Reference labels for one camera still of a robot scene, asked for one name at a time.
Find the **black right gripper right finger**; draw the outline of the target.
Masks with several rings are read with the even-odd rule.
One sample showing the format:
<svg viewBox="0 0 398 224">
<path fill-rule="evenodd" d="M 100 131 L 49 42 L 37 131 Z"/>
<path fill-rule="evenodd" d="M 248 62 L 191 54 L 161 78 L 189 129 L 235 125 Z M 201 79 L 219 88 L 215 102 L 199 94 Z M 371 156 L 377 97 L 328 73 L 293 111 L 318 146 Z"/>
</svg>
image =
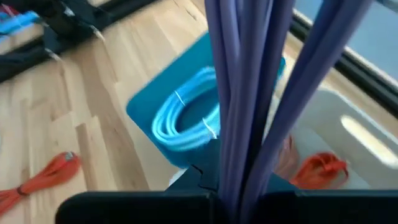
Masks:
<svg viewBox="0 0 398 224">
<path fill-rule="evenodd" d="M 300 190 L 272 174 L 257 204 L 263 224 L 397 224 L 397 190 Z"/>
</svg>

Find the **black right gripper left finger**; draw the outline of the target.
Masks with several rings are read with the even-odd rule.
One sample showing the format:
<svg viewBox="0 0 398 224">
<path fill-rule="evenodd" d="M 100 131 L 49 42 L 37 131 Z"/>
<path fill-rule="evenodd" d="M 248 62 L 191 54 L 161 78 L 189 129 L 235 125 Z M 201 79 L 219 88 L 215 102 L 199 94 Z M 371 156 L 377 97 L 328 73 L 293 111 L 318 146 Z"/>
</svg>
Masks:
<svg viewBox="0 0 398 224">
<path fill-rule="evenodd" d="M 64 201 L 56 224 L 217 224 L 220 222 L 220 141 L 189 160 L 189 168 L 164 191 L 85 192 Z"/>
</svg>

